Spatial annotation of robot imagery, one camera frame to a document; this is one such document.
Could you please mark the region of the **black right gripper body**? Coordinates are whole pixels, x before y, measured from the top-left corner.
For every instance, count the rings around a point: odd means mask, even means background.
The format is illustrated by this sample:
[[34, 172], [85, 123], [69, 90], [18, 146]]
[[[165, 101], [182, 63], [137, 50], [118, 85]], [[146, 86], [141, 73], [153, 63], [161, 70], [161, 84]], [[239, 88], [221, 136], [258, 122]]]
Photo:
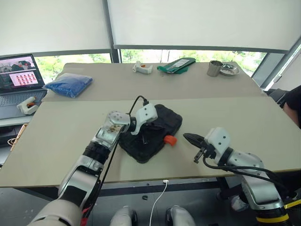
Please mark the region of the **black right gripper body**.
[[194, 157], [194, 162], [199, 163], [199, 159], [203, 156], [205, 158], [215, 158], [215, 148], [211, 144], [207, 144], [204, 140], [198, 141], [196, 147], [199, 148], [198, 153]]

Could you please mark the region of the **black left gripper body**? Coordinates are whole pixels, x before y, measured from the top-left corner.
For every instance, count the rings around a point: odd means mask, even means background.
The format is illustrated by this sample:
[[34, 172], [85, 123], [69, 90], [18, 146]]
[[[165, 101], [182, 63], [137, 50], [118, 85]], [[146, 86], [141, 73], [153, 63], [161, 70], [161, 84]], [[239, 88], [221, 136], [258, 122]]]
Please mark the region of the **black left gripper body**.
[[150, 133], [150, 132], [159, 132], [154, 130], [154, 125], [160, 125], [158, 123], [150, 122], [150, 123], [145, 123], [141, 126], [140, 128], [140, 133]]

